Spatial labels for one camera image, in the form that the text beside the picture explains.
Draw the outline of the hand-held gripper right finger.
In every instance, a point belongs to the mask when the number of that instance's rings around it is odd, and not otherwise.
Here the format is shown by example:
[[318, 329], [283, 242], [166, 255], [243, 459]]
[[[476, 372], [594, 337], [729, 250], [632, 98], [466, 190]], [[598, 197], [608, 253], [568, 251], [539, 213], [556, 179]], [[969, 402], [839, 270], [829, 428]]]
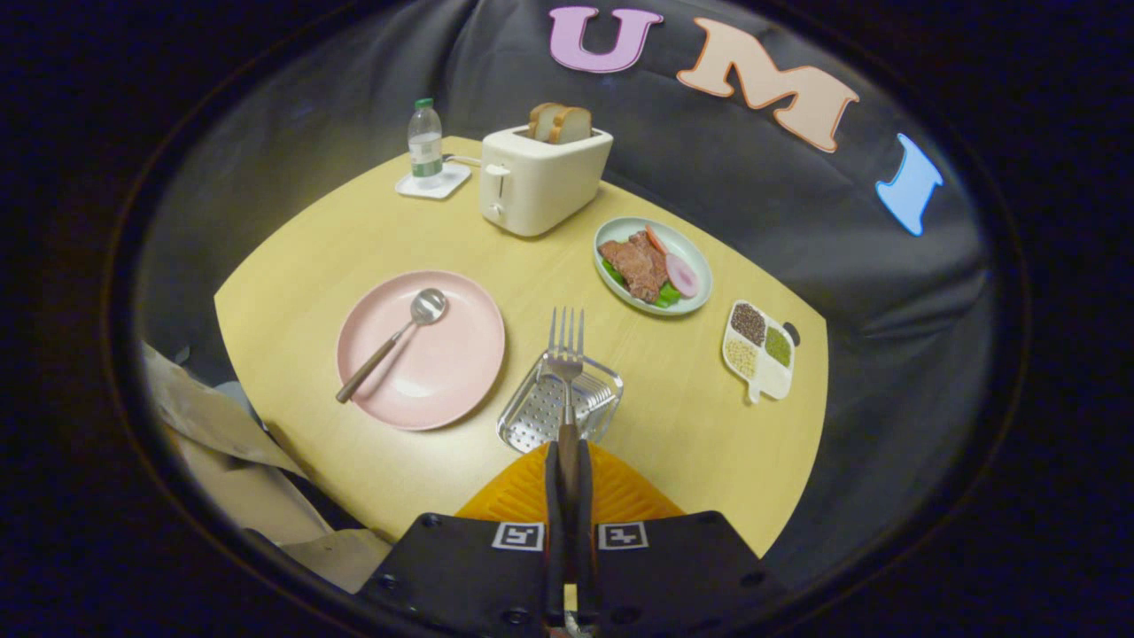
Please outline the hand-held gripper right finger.
[[595, 637], [723, 637], [786, 587], [717, 511], [657, 516], [655, 490], [615, 456], [578, 445], [575, 576]]

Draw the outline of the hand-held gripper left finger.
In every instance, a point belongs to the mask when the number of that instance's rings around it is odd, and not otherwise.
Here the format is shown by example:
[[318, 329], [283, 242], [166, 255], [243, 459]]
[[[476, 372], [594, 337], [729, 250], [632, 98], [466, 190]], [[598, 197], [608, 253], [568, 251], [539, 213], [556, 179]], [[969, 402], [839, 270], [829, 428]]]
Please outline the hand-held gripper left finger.
[[558, 446], [531, 452], [538, 522], [423, 513], [358, 596], [458, 637], [550, 637], [564, 626]]

